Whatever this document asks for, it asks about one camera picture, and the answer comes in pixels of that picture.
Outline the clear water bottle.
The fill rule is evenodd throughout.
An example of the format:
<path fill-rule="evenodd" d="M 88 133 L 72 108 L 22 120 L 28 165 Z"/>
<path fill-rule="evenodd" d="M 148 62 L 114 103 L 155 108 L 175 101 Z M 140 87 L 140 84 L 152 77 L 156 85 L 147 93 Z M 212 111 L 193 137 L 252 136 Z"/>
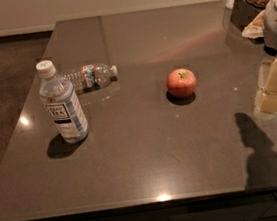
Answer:
<path fill-rule="evenodd" d="M 117 77 L 118 71 L 115 65 L 94 63 L 78 69 L 65 70 L 60 74 L 70 80 L 76 93 L 80 94 L 107 87 Z"/>

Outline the red apple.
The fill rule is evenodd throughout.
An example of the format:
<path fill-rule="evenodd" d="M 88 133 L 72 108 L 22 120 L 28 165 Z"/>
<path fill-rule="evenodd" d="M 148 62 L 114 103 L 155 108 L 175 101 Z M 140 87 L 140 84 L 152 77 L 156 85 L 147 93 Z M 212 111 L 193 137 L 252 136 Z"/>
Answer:
<path fill-rule="evenodd" d="M 177 69 L 167 75 L 167 91 L 175 98 L 186 99 L 193 94 L 196 76 L 188 69 Z"/>

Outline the upright tea bottle white cap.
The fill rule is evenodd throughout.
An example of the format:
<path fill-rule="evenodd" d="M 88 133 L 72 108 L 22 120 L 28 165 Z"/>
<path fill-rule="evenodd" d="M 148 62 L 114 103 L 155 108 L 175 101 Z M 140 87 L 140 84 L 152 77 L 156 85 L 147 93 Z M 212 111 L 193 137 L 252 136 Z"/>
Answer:
<path fill-rule="evenodd" d="M 62 138 L 69 143 L 80 142 L 89 133 L 73 84 L 59 74 L 50 60 L 38 62 L 39 95 Z"/>

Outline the white snack packet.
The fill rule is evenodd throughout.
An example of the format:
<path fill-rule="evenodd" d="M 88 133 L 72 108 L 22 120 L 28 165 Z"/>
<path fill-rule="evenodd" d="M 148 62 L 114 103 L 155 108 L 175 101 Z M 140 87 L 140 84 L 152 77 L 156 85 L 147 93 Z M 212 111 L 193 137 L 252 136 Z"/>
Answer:
<path fill-rule="evenodd" d="M 259 14 L 252 20 L 251 23 L 246 26 L 242 31 L 244 38 L 257 39 L 263 37 L 265 10 L 259 12 Z"/>

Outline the black box stand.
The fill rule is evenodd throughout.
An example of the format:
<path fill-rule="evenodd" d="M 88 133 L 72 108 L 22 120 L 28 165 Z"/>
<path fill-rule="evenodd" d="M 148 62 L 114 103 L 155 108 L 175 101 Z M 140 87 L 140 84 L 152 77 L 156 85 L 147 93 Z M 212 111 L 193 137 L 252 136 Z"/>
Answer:
<path fill-rule="evenodd" d="M 235 0 L 233 6 L 230 22 L 240 31 L 243 31 L 262 11 L 261 8 L 254 7 L 245 0 Z"/>

